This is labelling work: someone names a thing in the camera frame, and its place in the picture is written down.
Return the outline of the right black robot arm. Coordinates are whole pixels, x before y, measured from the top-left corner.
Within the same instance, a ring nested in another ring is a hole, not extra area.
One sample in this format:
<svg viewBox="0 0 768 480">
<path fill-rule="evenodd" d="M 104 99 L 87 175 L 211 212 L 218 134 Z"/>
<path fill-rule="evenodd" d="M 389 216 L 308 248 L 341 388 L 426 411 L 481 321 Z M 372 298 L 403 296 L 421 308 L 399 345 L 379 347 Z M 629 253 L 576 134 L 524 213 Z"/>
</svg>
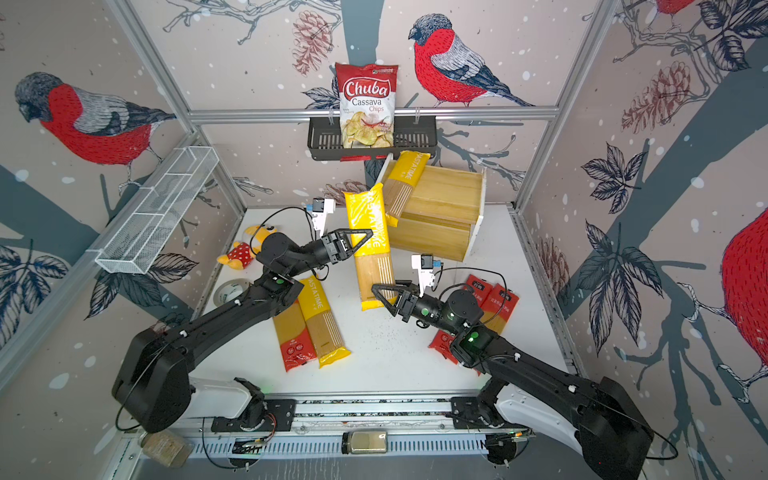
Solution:
<svg viewBox="0 0 768 480">
<path fill-rule="evenodd" d="M 404 321 L 415 318 L 422 328 L 453 335 L 453 357 L 489 375 L 477 396 L 453 398 L 455 425 L 551 427 L 600 478 L 639 477 L 653 430 L 616 381 L 604 377 L 594 382 L 525 353 L 483 324 L 483 310 L 467 290 L 440 300 L 405 281 L 375 284 L 372 293 L 391 315 Z"/>
</svg>

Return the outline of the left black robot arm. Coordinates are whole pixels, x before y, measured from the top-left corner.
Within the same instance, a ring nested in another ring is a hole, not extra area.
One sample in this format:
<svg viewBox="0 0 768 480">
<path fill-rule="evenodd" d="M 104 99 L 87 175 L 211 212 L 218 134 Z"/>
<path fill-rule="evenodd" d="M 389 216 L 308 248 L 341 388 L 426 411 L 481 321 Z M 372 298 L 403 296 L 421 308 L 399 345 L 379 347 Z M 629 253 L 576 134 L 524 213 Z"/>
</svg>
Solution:
<svg viewBox="0 0 768 480">
<path fill-rule="evenodd" d="M 373 231 L 336 229 L 303 246 L 282 232 L 268 235 L 256 260 L 263 273 L 233 300 L 176 328 L 148 328 L 131 341 L 111 393 L 145 431 L 159 432 L 182 417 L 200 391 L 190 373 L 250 327 L 287 310 L 303 285 L 298 276 L 352 256 Z"/>
</svg>

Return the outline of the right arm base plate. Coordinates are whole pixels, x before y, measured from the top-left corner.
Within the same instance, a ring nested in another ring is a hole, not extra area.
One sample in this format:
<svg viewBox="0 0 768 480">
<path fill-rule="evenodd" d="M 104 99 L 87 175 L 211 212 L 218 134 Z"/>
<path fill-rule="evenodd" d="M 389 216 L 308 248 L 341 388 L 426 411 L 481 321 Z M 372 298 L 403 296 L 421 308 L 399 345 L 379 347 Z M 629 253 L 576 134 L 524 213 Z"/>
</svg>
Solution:
<svg viewBox="0 0 768 480">
<path fill-rule="evenodd" d="M 452 420 L 455 429 L 460 430 L 498 430 L 517 436 L 532 433 L 527 426 L 504 420 L 498 411 L 485 406 L 476 397 L 452 397 L 446 417 Z"/>
</svg>

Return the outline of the yellow pasta bag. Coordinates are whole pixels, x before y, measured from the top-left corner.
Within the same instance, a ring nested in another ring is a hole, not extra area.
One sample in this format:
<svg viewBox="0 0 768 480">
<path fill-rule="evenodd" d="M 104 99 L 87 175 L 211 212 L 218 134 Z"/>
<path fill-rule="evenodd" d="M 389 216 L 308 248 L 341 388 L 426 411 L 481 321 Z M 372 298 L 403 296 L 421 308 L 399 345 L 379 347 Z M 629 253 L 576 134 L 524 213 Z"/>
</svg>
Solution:
<svg viewBox="0 0 768 480">
<path fill-rule="evenodd" d="M 363 311 L 383 307 L 371 291 L 377 283 L 394 284 L 388 225 L 383 200 L 383 185 L 367 192 L 345 194 L 350 229 L 369 228 L 373 237 L 354 255 Z"/>
<path fill-rule="evenodd" d="M 405 206 L 415 190 L 431 155 L 404 151 L 394 163 L 383 184 L 383 200 L 387 224 L 397 227 Z"/>
<path fill-rule="evenodd" d="M 319 367 L 351 355 L 346 347 L 322 282 L 314 275 L 302 279 L 298 303 L 314 346 Z"/>
</svg>

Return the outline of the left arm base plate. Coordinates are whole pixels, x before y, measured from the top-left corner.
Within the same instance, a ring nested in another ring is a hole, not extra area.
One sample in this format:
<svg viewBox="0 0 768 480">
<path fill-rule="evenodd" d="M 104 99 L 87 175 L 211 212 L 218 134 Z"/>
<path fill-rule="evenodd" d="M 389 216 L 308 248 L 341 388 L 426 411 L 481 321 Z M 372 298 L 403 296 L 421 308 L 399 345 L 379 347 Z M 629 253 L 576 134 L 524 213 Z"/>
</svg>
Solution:
<svg viewBox="0 0 768 480">
<path fill-rule="evenodd" d="M 252 401 L 238 417 L 214 417 L 210 431 L 214 433 L 289 432 L 296 412 L 295 399 Z"/>
</svg>

